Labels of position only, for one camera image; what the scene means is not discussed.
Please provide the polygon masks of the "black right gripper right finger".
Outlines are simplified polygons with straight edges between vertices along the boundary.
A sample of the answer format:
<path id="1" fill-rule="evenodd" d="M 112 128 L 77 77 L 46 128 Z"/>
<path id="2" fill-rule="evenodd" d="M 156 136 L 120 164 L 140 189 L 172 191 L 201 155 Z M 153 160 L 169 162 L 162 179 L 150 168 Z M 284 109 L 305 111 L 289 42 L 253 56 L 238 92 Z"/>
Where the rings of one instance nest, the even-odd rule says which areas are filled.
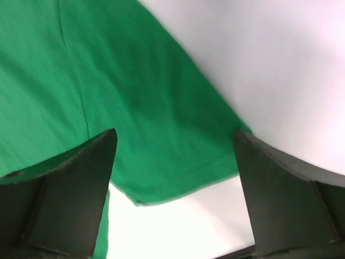
<path id="1" fill-rule="evenodd" d="M 242 130 L 233 148 L 257 258 L 344 258 L 344 176 Z"/>

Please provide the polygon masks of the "green t-shirt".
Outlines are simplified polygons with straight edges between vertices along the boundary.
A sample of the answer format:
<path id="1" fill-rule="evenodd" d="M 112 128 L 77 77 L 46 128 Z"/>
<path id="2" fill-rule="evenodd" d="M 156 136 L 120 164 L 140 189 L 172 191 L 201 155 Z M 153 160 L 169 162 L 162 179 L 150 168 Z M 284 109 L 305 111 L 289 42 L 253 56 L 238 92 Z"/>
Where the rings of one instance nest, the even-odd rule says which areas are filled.
<path id="1" fill-rule="evenodd" d="M 237 173 L 245 123 L 138 1 L 1 1 L 1 175 L 109 129 L 111 182 L 165 203 Z"/>

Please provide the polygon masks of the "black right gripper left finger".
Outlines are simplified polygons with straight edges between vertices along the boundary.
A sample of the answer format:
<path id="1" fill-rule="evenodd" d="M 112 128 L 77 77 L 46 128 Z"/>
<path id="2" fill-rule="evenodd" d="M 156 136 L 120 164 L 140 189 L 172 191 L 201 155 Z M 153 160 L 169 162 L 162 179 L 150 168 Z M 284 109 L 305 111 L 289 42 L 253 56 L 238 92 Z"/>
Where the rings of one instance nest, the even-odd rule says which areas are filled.
<path id="1" fill-rule="evenodd" d="M 1 258 L 91 258 L 117 134 L 1 177 Z"/>

